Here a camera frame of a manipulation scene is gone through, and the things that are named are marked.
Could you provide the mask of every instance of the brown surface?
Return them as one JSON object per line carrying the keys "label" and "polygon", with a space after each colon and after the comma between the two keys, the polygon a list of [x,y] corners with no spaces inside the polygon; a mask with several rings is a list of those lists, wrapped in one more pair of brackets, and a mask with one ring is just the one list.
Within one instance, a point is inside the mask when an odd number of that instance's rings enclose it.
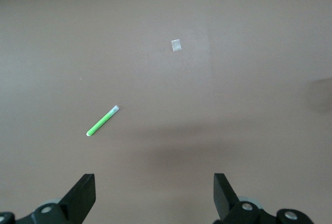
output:
{"label": "brown surface", "polygon": [[95,173],[85,223],[212,223],[224,172],[329,223],[331,33],[331,0],[0,0],[0,210]]}

